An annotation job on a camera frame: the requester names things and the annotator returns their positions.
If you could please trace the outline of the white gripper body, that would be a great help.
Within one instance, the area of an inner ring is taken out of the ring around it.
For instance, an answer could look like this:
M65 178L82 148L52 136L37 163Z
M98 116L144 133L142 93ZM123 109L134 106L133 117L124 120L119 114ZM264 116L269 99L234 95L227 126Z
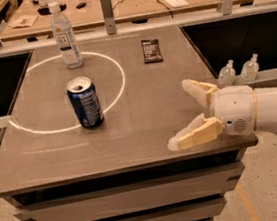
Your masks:
M227 135L244 135L253 132L254 90L246 85L227 86L214 92L210 102L210 114L220 120Z

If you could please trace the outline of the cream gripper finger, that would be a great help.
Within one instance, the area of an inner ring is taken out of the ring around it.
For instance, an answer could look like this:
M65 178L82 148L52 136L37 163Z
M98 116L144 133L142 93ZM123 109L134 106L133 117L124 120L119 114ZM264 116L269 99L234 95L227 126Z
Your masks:
M183 90L189 93L203 108L209 108L212 94L219 90L213 83L198 82L190 79L183 80L181 83Z
M167 147L174 152L206 144L217 139L222 134L223 127L224 124L217 117L207 118L204 114L199 114L187 127L168 140Z

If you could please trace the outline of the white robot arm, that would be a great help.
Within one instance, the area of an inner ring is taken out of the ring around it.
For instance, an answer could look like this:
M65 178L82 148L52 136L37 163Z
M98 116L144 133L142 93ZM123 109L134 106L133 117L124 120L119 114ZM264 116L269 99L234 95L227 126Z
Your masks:
M183 90L194 98L209 116L199 114L168 140L168 149L182 151L213 141L222 133L247 136L255 131L277 135L277 87L217 87L214 84L186 79Z

